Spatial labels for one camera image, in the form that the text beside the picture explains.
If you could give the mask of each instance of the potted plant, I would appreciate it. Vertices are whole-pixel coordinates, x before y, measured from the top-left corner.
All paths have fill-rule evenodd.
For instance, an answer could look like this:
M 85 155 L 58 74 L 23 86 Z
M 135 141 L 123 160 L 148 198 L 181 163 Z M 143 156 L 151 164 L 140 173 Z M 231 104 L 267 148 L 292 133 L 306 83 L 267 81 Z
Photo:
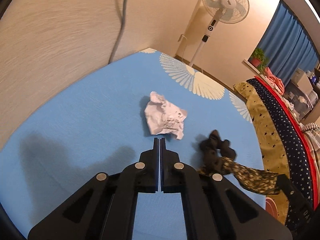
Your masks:
M 264 55 L 264 52 L 262 49 L 255 48 L 250 56 L 249 62 L 256 68 L 258 68 L 261 64 L 263 65 L 261 67 L 265 68 L 267 65 L 268 59 Z

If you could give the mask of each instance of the navy blue fabric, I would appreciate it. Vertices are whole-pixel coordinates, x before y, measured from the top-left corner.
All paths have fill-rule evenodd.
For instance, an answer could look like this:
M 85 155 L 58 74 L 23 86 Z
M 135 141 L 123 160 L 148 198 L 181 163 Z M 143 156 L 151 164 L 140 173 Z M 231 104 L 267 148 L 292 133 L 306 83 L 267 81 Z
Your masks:
M 284 150 L 289 163 L 289 175 L 292 183 L 303 194 L 303 196 L 313 206 L 313 192 L 310 166 L 307 160 L 307 154 L 302 146 L 302 142 L 290 123 L 287 115 L 276 101 L 273 95 L 255 78 L 247 80 L 254 86 L 257 94 L 268 110 L 270 117 L 276 127 L 276 131 L 282 141 Z M 292 231 L 299 223 L 295 213 L 289 203 L 288 215 L 285 225 Z
M 306 31 L 281 1 L 258 48 L 269 58 L 272 73 L 286 86 L 297 68 L 313 70 L 318 54 Z

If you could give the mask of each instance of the fan blade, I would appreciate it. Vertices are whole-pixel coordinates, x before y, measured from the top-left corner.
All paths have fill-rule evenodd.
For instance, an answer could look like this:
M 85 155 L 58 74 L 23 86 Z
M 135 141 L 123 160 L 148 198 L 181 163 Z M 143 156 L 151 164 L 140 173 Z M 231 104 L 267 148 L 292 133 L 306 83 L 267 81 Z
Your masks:
M 234 9 L 227 9 L 225 14 L 221 17 L 222 20 L 228 21 L 233 16 Z
M 205 1 L 206 1 L 207 5 L 210 6 L 211 8 L 218 8 L 218 9 L 221 8 L 220 2 L 215 2 L 212 0 L 205 0 Z
M 241 3 L 237 2 L 236 9 L 239 11 L 241 16 L 244 16 L 247 12 Z

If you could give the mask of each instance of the electric fan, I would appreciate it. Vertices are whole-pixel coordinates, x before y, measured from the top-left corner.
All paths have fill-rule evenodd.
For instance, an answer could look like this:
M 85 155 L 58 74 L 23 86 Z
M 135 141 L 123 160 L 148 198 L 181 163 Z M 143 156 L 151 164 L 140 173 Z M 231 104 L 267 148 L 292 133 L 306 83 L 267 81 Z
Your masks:
M 207 42 L 211 32 L 217 26 L 219 21 L 229 24 L 238 23 L 242 21 L 249 12 L 249 0 L 202 0 L 202 3 L 207 12 L 213 18 L 210 21 L 202 41 L 190 61 L 190 66 L 193 65 L 196 56 Z

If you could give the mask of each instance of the fan pattern print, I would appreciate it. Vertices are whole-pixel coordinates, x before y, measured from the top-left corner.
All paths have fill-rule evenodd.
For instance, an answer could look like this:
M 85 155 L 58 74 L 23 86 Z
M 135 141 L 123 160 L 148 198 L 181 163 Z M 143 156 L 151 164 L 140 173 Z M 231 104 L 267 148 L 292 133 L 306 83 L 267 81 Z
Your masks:
M 164 53 L 160 55 L 164 70 L 189 91 L 208 99 L 221 99 L 225 88 L 208 76 Z
M 231 92 L 229 92 L 229 96 L 232 104 L 235 106 L 235 108 L 237 108 L 237 111 L 242 115 L 242 117 L 252 123 L 251 116 L 244 101 Z
M 142 50 L 142 51 L 140 51 L 140 52 L 143 52 L 143 53 L 155 53 L 156 52 L 156 50 L 155 49 L 152 49 L 152 48 L 147 48 L 147 49 L 144 49 L 144 50 Z

